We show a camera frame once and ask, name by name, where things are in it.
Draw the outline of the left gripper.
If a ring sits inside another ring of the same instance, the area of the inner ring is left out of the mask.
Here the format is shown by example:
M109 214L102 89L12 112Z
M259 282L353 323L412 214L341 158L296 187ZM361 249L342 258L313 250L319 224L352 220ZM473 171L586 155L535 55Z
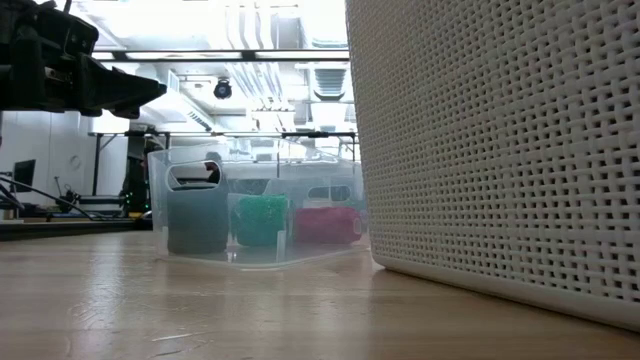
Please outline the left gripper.
M138 119L167 86L90 57L99 31L70 14L71 3L0 0L0 110Z

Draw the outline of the clear plastic storage bin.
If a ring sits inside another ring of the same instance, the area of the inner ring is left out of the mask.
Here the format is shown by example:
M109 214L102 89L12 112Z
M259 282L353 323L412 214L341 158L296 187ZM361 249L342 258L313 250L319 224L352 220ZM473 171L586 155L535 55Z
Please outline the clear plastic storage bin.
M288 213L285 219L285 230L278 233L277 244L270 247L241 246L231 230L231 212L238 200L228 199L229 236L227 248L224 252L208 255L176 255L168 250L168 220L167 205L154 208L151 205L153 230L159 239L156 253L159 258L180 262L193 262L229 266L247 270L277 269L314 260L346 255L368 249L368 214L366 197L358 202L350 202L342 206L314 206L306 204L302 207L288 201ZM351 207L356 209L362 220L362 236L359 241L348 245L338 244L300 244L294 241L294 217L297 209L318 207Z

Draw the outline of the dark grey bandage roll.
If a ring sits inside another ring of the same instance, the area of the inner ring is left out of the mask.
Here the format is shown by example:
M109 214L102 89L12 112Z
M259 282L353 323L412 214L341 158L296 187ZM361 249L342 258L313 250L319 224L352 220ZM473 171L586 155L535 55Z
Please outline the dark grey bandage roll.
M224 252L229 236L228 192L221 188L170 192L168 250L176 255Z

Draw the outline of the green bandage roll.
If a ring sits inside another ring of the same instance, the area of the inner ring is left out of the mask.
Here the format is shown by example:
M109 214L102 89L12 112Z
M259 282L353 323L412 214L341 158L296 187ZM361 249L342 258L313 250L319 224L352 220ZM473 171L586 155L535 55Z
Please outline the green bandage roll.
M231 230L241 246L275 246L278 233L285 230L287 213L284 195L245 196L230 214Z

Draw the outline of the pink bandage roll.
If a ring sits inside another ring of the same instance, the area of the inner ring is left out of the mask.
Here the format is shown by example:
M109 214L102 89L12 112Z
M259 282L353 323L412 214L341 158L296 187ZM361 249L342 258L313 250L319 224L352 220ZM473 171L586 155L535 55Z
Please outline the pink bandage roll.
M297 209L294 241L300 244L348 245L362 236L360 213L351 207Z

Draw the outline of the white perforated plastic basket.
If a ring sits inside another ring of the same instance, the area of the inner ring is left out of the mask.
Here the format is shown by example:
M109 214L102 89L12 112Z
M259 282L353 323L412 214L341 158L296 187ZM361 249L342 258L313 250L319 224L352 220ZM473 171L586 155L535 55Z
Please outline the white perforated plastic basket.
M640 0L346 0L373 258L640 333Z

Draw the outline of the black overhead crossbeam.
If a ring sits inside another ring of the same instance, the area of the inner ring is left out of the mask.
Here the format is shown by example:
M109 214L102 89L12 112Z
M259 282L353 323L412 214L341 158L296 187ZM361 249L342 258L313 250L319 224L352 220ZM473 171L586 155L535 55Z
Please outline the black overhead crossbeam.
M109 63L223 63L223 62L348 62L348 50L175 50L95 51L93 57Z

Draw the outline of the black computer monitor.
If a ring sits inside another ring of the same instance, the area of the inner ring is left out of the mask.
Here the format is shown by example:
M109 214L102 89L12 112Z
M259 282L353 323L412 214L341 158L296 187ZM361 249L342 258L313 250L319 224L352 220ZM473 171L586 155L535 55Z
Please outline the black computer monitor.
M19 161L14 164L13 180L18 182L18 185L14 185L14 190L17 193L26 193L31 191L30 187L33 185L35 167L35 159Z

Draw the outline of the black background workstation frame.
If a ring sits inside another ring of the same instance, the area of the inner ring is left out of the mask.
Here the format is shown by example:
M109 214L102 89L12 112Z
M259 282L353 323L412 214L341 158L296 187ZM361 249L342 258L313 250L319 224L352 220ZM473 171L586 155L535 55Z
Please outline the black background workstation frame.
M342 206L365 198L361 165L323 147L325 140L353 145L353 133L160 132L170 144L149 154L149 197L167 205L170 192L221 188L228 199L284 195L302 207ZM208 183L208 152L221 158L221 179Z

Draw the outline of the black table rig frame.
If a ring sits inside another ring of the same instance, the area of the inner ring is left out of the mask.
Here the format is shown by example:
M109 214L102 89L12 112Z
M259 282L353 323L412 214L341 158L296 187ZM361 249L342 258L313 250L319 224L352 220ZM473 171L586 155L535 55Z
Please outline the black table rig frame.
M149 219L126 221L0 223L0 242L129 231L151 231Z

